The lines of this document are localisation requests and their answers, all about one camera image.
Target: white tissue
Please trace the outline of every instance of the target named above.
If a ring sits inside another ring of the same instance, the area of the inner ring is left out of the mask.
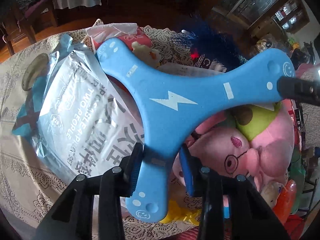
[[[110,23],[86,28],[87,34],[97,43],[125,34],[137,34],[136,23]]]

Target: metal screw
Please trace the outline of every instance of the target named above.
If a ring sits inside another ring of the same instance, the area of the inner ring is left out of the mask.
[[[237,181],[241,181],[241,182],[244,182],[246,180],[245,176],[244,175],[238,175],[237,176]]]
[[[119,167],[119,166],[116,166],[116,167],[113,167],[112,168],[112,172],[113,173],[119,173],[119,172],[121,172],[122,171],[122,169],[121,169],[121,167]]]
[[[76,177],[76,181],[83,181],[85,179],[85,175],[83,174],[79,174],[77,177]]]
[[[200,169],[200,171],[201,171],[202,173],[209,173],[209,172],[210,172],[210,169],[209,169],[208,167],[206,167],[206,166],[203,166],[203,167]]]

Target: stuffed animal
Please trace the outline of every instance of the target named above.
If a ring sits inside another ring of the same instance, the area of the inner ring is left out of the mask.
[[[261,196],[269,205],[269,207],[274,208],[277,204],[277,199],[280,195],[282,189],[282,184],[276,181],[270,181],[265,185],[261,191]]]
[[[190,136],[187,137],[185,140],[185,144],[190,147],[194,144],[194,142],[200,138],[201,135],[208,132],[212,127],[217,125],[220,122],[226,121],[227,117],[224,111],[218,112],[212,116],[210,116],[207,120],[205,120],[203,123],[201,123]]]
[[[235,177],[238,174],[257,174],[259,155],[250,148],[248,140],[235,128],[215,127],[202,135],[189,147],[192,156],[220,175]],[[173,173],[185,185],[179,155],[173,163]]]
[[[160,66],[159,61],[161,60],[161,55],[159,50],[149,48],[146,45],[141,45],[139,42],[134,41],[132,44],[133,54],[146,63],[147,65],[157,68]]]
[[[232,110],[237,129],[258,151],[259,170],[254,176],[257,190],[274,180],[286,184],[287,169],[294,147],[294,129],[281,103],[268,106],[246,105]]]

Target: wooden chair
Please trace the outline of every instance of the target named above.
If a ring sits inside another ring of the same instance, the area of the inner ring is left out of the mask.
[[[16,2],[12,5],[3,21],[5,29],[3,26],[0,27],[3,33],[3,40],[6,42],[11,56],[15,53],[11,41],[17,42],[27,36],[31,44],[36,43],[32,24],[46,8],[49,10],[52,25],[57,27],[58,21],[52,0],[40,0],[36,4],[30,6],[25,13],[19,9]]]

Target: pink cheek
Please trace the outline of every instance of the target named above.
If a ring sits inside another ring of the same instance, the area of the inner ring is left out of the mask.
[[[231,142],[237,148],[241,148],[242,147],[242,142],[238,138],[231,137]]]

